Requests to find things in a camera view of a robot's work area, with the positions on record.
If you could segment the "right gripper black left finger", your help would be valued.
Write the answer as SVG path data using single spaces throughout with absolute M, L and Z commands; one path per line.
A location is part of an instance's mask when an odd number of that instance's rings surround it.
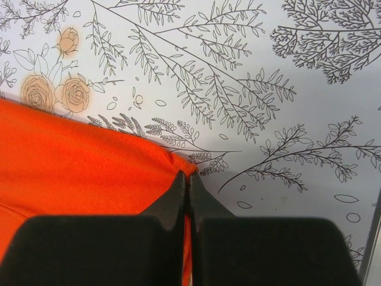
M 181 285 L 186 176 L 135 216 L 36 216 L 6 253 L 7 285 Z

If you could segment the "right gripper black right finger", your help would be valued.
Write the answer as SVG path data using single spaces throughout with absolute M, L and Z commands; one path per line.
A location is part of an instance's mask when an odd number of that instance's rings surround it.
M 313 217 L 237 217 L 189 179 L 194 285 L 360 285 L 344 237 Z

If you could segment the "orange t shirt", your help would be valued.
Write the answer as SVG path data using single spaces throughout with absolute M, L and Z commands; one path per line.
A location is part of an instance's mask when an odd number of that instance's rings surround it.
M 196 166 L 153 142 L 1 101 L 1 253 L 37 215 L 137 215 Z

